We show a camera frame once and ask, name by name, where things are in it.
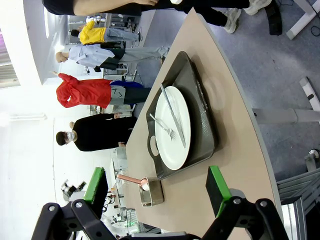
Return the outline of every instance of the black sweater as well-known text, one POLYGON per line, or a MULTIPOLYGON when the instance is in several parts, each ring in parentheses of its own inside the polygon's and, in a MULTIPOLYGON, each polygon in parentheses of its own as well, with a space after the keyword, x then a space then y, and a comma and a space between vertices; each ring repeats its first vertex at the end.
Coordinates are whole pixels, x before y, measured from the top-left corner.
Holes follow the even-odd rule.
POLYGON ((119 142, 127 142, 131 130, 137 121, 136 117, 114 119, 114 114, 97 114, 77 120, 74 130, 77 140, 74 144, 80 151, 91 152, 113 149, 119 142))

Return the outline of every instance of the yellow shirt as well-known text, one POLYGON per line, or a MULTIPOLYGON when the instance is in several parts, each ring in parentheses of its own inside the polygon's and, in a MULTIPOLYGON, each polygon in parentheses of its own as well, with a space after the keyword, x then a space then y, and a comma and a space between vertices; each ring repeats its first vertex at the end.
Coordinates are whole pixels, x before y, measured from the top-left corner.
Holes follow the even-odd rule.
POLYGON ((82 44, 104 43, 105 27, 95 27, 95 21, 88 22, 80 32, 80 42, 82 44))

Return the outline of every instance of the tray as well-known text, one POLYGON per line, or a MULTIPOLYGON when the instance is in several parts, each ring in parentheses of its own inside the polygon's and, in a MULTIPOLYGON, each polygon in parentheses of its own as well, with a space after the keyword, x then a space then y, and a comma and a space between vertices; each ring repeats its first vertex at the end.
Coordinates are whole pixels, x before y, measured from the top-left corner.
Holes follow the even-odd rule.
POLYGON ((178 53, 162 84, 164 87, 174 86, 179 89, 186 101, 190 114, 191 143, 188 157, 184 165, 178 170, 169 169, 162 161, 160 154, 157 156, 153 154, 150 141, 152 136, 155 136, 155 121, 149 114, 155 115, 158 98, 161 94, 159 88, 146 112, 149 131, 147 149, 154 161, 156 177, 159 180, 209 159, 214 154, 218 144, 214 118, 211 116, 206 97, 202 91, 198 72, 187 53, 184 51, 178 53))

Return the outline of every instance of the person in red jacket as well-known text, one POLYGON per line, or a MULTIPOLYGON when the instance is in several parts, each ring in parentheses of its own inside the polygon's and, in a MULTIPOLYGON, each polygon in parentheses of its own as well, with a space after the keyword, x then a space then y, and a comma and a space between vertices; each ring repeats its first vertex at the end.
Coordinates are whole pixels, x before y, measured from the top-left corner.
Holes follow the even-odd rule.
POLYGON ((109 104, 144 103, 151 88, 110 86, 107 79, 88 79, 79 81, 73 76, 53 72, 62 78, 63 82, 56 89, 56 96, 65 108, 77 105, 98 105, 106 108, 109 104))

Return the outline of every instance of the beige tabletop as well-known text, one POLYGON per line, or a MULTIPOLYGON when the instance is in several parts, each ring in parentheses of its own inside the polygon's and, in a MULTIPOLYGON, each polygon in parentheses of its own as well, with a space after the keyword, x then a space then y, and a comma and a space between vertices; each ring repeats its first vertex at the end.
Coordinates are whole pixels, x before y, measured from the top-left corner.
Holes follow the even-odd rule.
MULTIPOLYGON (((147 149, 146 111, 180 51, 185 51, 195 63, 209 96, 219 147, 210 159, 162 180, 164 202, 159 205, 143 208, 138 186, 127 184, 126 207, 136 209, 138 220, 145 224, 202 237, 215 219, 205 187, 208 166, 218 165, 229 188, 241 190, 250 202, 271 199, 280 213, 274 173, 251 106, 209 26, 193 9, 171 46, 127 143, 129 175, 156 177, 147 149)), ((243 228, 235 228, 230 239, 250 238, 243 228)))

